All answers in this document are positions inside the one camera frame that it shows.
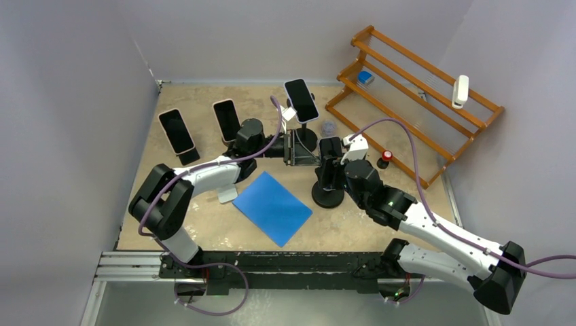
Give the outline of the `blue mat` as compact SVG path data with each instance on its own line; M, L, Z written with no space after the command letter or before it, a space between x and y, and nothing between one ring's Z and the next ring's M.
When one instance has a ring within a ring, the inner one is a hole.
M232 204L278 247L285 246L312 216L311 208L267 172Z

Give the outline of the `white stapler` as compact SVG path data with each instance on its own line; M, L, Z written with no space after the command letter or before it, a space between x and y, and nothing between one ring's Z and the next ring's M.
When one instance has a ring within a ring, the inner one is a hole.
M469 77L459 75L452 88L452 108L462 109L469 98Z

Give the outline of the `pink phone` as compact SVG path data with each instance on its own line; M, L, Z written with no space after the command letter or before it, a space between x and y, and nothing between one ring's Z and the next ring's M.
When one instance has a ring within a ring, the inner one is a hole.
M237 132L240 130L240 122L234 101L228 98L213 103L213 111L221 131L222 140L225 143L235 141Z
M178 108L160 113L158 120L175 154L179 155L195 148L193 138Z

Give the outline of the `orange wooden rack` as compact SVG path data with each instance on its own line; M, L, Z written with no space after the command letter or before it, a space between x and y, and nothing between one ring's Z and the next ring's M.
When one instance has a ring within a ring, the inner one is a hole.
M383 117L404 124L413 136L419 172L409 141L395 124L381 123L364 132L376 150L393 153L393 163L428 188L503 112L504 108L475 90L462 109L452 108L455 77L369 25L353 36L358 55L337 75L343 89L326 110L353 131ZM374 76L369 86L360 71Z

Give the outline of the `blue white eraser block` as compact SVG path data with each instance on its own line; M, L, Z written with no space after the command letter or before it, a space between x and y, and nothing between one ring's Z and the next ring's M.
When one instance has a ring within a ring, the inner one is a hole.
M357 80L361 85L369 86L374 81L374 76L368 71L360 71Z

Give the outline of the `black round phone stand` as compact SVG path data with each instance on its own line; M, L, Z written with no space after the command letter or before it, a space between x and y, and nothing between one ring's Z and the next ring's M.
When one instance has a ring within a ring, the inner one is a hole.
M294 130L298 142L310 152L317 148L318 137L313 130L308 129L307 124L302 124L300 128Z
M344 200L344 184L342 180L328 183L317 181L311 190L313 201L324 209L333 209Z

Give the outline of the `far left pink phone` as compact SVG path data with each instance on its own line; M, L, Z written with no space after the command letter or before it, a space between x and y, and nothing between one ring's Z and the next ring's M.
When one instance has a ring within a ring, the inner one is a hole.
M178 108L160 113L158 120L175 154L179 155L195 148L193 138Z

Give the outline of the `red black knob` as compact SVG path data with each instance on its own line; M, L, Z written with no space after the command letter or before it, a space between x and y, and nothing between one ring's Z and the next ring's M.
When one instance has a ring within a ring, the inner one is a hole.
M381 156L376 162L376 166L379 169L386 169L389 166L392 159L393 159L393 153L391 151L389 150L383 151Z

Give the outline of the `silver phone stand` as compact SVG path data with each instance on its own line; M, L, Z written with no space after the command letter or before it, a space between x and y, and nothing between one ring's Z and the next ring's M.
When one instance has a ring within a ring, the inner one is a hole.
M225 204L237 198L238 192L234 184L229 184L217 189L218 201Z

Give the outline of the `black folding phone stand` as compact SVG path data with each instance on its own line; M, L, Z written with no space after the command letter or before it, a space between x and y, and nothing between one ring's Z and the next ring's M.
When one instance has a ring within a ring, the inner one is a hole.
M196 148L193 148L183 153L177 154L177 157L182 166L187 166L198 161L200 159L200 154Z

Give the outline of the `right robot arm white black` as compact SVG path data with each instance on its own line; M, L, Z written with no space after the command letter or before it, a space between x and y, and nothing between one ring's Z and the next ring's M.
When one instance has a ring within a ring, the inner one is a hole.
M326 192L346 192L375 223L413 235L435 247L426 251L414 244L393 241L381 259L383 271L422 274L458 285L486 308L510 314L526 273L524 249L509 241L486 240L432 214L422 201L386 185L367 160L341 164L324 160L314 170L317 186Z

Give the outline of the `phone in lilac case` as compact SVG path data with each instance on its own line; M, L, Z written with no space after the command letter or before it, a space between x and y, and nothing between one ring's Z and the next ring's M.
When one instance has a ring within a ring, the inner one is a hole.
M286 81L284 88L300 124L319 119L319 110L302 78Z

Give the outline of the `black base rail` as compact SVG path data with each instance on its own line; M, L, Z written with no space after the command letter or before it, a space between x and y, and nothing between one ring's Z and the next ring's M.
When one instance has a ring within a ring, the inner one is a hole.
M199 269L159 251L101 255L96 279L173 284L179 297L199 299L231 290L352 290L407 296L421 275L404 272L381 252L206 251Z

